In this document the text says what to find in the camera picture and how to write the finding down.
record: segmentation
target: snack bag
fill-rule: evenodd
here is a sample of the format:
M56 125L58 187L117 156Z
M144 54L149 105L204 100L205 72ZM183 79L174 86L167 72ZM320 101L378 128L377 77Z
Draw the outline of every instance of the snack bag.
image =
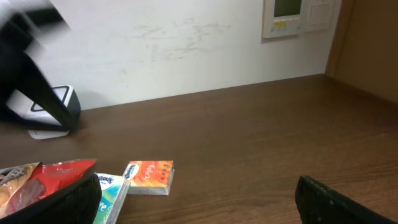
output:
M0 218L6 216L10 198L28 181L39 163L0 170Z
M30 175L30 179L10 198L2 217L80 180L95 162L95 159L87 159L38 165Z

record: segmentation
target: wooden desk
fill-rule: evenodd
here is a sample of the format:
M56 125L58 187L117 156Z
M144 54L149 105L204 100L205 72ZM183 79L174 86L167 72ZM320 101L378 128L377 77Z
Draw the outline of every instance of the wooden desk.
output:
M310 76L87 110L38 141L1 126L2 167L97 158L175 161L168 197L127 196L118 223L300 223L308 174L398 221L398 107Z

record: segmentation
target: white device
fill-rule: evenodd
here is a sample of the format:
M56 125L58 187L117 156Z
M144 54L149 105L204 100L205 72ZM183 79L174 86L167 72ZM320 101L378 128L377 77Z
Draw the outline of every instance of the white device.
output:
M66 107L70 106L69 102L73 93L72 86L70 85L54 86L52 87L52 89ZM30 107L26 112L24 118L32 121L40 121L43 123L60 125L60 123L53 116L51 116L47 111L43 110L41 106L39 106L37 103L34 102L30 104ZM28 130L28 132L30 136L32 136L32 138L34 139L56 138L56 137L66 136L69 133L69 131L38 131L38 130Z
M302 32L305 0L265 0L263 37L283 37Z
M329 29L334 0L265 0L263 37Z

